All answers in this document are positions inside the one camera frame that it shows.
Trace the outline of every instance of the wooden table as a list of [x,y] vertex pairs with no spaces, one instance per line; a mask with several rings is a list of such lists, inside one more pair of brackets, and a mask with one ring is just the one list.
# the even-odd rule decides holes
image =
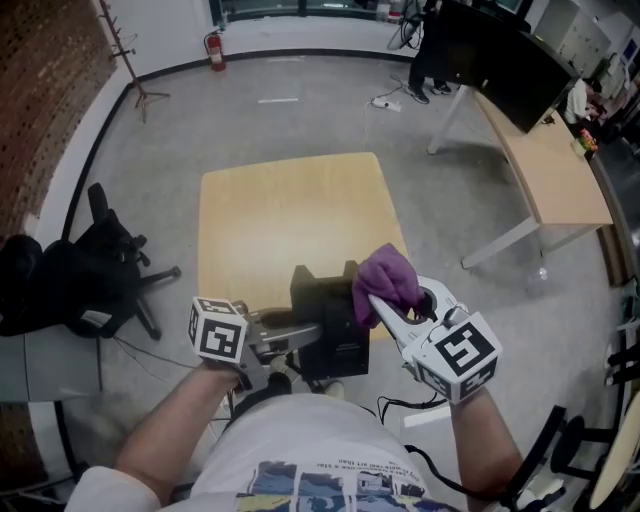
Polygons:
[[555,124],[539,124],[525,134],[482,94],[461,86],[440,130],[429,144],[427,151],[430,154],[437,152],[457,110],[470,94],[502,144],[530,215],[487,246],[463,258],[464,268],[477,265],[543,225],[577,228],[560,241],[545,247],[542,250],[545,255],[600,226],[613,224],[593,172],[587,161],[571,148],[573,136],[557,112],[552,114]]
[[[251,310],[289,307],[296,265],[342,275],[390,242],[405,256],[373,153],[330,155],[209,172],[202,178],[198,289]],[[384,327],[371,339],[388,338]]]
[[607,460],[602,466],[598,477],[589,508],[595,510],[602,505],[621,479],[629,470],[629,466],[635,459],[640,442],[640,393],[631,401],[629,409],[624,417],[620,430],[611,445]]

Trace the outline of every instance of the white wall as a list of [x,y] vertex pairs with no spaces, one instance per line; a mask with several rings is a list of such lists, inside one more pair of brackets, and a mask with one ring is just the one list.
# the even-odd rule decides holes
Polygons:
[[[121,34],[138,36],[131,45],[136,54],[130,60],[139,75],[207,56],[202,40],[214,29],[209,0],[111,0],[110,4]],[[233,22],[222,38],[227,55],[281,48],[389,52],[386,44],[397,28],[346,18],[275,17]]]
[[[578,4],[589,17],[598,17],[598,26],[609,38],[609,41],[611,41],[607,54],[619,52],[621,49],[624,49],[629,40],[629,33],[634,25],[629,17],[620,10],[618,2],[614,2],[613,0],[572,1]],[[529,13],[525,18],[531,25],[532,30],[535,30],[548,5],[549,0],[533,0]]]
[[549,0],[533,0],[531,3],[529,12],[525,17],[525,21],[531,25],[531,32],[534,32],[538,26],[538,22],[542,18],[547,5],[549,5]]
[[114,102],[127,83],[129,83],[127,73],[124,69],[118,68],[93,100],[69,140],[69,145],[51,178],[49,190],[32,235],[43,248],[60,239],[71,197],[89,151]]
[[598,25],[611,41],[609,53],[619,53],[624,50],[624,46],[629,40],[630,32],[634,27],[629,18],[618,11],[602,18]]

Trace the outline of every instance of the gray floor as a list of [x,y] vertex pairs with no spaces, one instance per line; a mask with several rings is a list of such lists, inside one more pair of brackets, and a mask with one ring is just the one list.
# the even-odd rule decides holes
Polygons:
[[[121,221],[148,239],[150,271],[172,265],[182,279],[154,291],[149,301],[162,323],[160,343],[137,321],[119,333],[165,357],[195,363],[186,338],[188,308],[197,292],[198,196],[203,173],[285,158],[372,151],[384,171],[410,260],[424,275],[442,280],[473,310],[483,313],[504,345],[497,378],[490,384],[516,442],[528,451],[554,404],[586,411],[596,421],[608,404],[602,357],[618,320],[618,294],[607,286],[595,234],[545,260],[531,236],[472,271],[459,261],[526,216],[526,206],[495,137],[477,108],[468,104],[438,155],[426,145],[450,104],[432,97],[428,106],[403,92],[392,99],[402,112],[367,105],[396,87],[408,66],[367,59],[306,57],[233,62],[223,74],[202,68],[146,84],[171,98],[153,104],[147,124],[130,94],[98,151],[89,183],[100,181]],[[258,104],[297,97],[297,103]],[[90,224],[82,198],[74,236]],[[545,238],[557,233],[542,233]],[[544,266],[549,279],[531,279]],[[347,398],[369,408],[385,394],[426,400],[431,391],[401,370],[392,342],[371,347],[370,373],[346,379]],[[145,369],[112,340],[102,344],[104,394],[70,402],[72,438],[79,457],[109,463],[123,436],[185,372],[138,356]],[[403,430],[402,411],[389,428],[433,453],[444,473],[455,474],[452,434],[446,422]],[[606,423],[606,417],[599,421]],[[214,425],[219,433],[222,422]],[[192,473],[213,436],[205,433]],[[448,497],[438,485],[432,493]]]

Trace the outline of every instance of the shoe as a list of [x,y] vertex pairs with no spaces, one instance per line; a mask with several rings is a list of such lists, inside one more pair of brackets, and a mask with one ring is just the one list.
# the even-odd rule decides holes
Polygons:
[[418,103],[422,103],[423,105],[429,104],[429,98],[427,98],[427,95],[422,90],[422,87],[418,89],[418,88],[409,86],[407,87],[407,94],[410,94],[411,96],[413,96],[413,99],[416,100]]
[[433,94],[451,94],[451,87],[449,87],[447,84],[444,85],[440,85],[440,86],[433,86],[431,88],[431,92],[433,92]]
[[287,374],[287,356],[276,356],[269,363],[269,373],[284,373]]
[[338,400],[344,400],[344,384],[336,380],[324,388],[324,396],[332,396]]

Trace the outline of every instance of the red fire extinguisher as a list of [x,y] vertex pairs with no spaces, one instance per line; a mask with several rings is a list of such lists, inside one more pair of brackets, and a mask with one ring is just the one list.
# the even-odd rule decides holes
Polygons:
[[224,63],[224,55],[222,54],[222,38],[220,31],[211,32],[204,38],[204,46],[207,49],[209,58],[211,59],[211,67],[214,71],[224,71],[227,65]]

